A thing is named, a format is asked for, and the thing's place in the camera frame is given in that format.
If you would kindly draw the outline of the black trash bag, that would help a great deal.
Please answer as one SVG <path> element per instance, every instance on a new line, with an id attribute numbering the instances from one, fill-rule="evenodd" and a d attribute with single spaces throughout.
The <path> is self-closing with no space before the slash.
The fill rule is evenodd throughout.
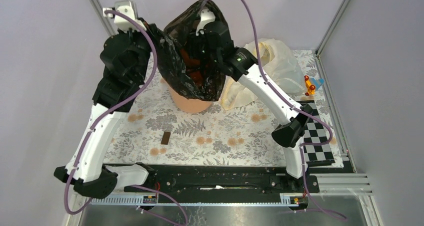
<path id="1" fill-rule="evenodd" d="M 148 24 L 147 32 L 167 84 L 187 99 L 214 102 L 221 96 L 226 76 L 212 59 L 204 36 L 195 33 L 203 1 L 194 2 L 164 29 Z"/>

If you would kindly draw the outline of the translucent white trash bag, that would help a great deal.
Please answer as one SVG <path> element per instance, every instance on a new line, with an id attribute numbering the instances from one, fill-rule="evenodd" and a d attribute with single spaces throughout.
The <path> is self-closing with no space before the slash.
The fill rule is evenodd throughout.
<path id="1" fill-rule="evenodd" d="M 267 79 L 274 81 L 285 93 L 302 94 L 304 74 L 292 50 L 280 40 L 261 38 L 258 40 L 260 61 Z M 224 110 L 246 106 L 257 97 L 246 87 L 228 77 L 220 97 Z"/>

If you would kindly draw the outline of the orange plastic trash bin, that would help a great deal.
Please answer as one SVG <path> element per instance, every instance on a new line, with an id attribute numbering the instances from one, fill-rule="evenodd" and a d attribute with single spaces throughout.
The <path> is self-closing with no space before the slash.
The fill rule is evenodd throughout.
<path id="1" fill-rule="evenodd" d="M 185 113 L 195 114 L 203 112 L 207 110 L 213 103 L 198 99 L 187 99 L 175 92 L 170 86 L 168 86 L 168 90 L 177 108 Z"/>

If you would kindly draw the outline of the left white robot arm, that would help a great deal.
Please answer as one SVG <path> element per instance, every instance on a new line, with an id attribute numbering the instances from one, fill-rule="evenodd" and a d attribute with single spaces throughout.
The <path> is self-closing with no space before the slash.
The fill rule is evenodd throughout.
<path id="1" fill-rule="evenodd" d="M 104 164 L 106 152 L 121 122 L 152 81 L 146 78 L 154 44 L 145 31 L 119 31 L 108 38 L 100 54 L 105 65 L 101 81 L 93 95 L 91 115 L 85 136 L 74 156 L 54 176 L 72 186 L 82 196 L 104 199 L 115 189 L 137 185 L 148 192 L 155 186 L 154 176 L 142 163 Z"/>

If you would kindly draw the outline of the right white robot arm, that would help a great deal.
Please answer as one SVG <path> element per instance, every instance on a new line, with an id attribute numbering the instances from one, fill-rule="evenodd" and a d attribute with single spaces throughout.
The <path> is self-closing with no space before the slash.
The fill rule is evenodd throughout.
<path id="1" fill-rule="evenodd" d="M 273 140 L 283 148 L 286 160 L 287 186 L 293 192 L 306 185 L 307 166 L 300 148 L 308 116 L 300 113 L 302 106 L 291 99 L 259 67 L 258 60 L 245 48 L 235 47 L 229 27 L 221 21 L 200 22 L 196 34 L 205 39 L 206 51 L 210 53 L 220 72 L 249 89 L 278 121 L 272 132 Z"/>

